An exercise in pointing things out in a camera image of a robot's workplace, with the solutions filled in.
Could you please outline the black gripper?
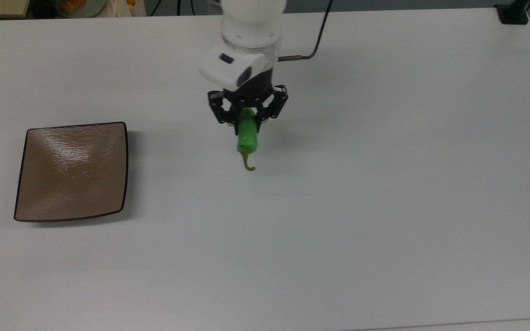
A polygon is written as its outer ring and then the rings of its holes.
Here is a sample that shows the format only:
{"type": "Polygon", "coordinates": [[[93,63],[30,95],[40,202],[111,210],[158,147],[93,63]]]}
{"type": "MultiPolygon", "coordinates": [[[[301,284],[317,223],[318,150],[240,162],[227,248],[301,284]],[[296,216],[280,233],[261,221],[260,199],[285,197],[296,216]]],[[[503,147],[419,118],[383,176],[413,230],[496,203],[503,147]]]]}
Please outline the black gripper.
{"type": "Polygon", "coordinates": [[[207,100],[213,115],[220,124],[234,128],[238,135],[240,109],[255,107],[256,126],[261,127],[268,119],[277,119],[288,100],[285,85],[274,86],[274,69],[268,69],[248,79],[235,90],[225,88],[221,91],[209,91],[207,100]]]}

